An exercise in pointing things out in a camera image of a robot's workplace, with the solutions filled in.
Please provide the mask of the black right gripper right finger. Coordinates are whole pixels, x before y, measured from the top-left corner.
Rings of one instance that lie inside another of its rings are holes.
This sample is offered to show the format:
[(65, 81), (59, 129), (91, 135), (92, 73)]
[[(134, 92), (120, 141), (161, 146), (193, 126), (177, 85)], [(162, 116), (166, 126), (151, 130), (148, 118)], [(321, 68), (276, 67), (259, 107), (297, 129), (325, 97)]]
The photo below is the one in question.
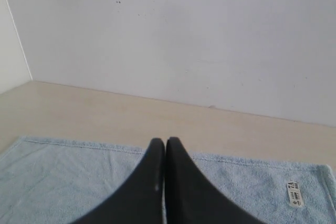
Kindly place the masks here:
[(166, 144), (165, 207), (167, 223), (254, 222), (211, 184), (177, 137)]

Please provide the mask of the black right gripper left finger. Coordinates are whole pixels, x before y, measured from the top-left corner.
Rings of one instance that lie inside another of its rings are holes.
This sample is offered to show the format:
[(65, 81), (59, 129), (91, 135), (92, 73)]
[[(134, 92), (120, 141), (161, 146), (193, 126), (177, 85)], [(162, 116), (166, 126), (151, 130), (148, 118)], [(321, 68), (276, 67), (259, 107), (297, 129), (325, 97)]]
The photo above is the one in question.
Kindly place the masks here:
[(163, 223), (165, 146), (154, 138), (124, 183), (74, 223)]

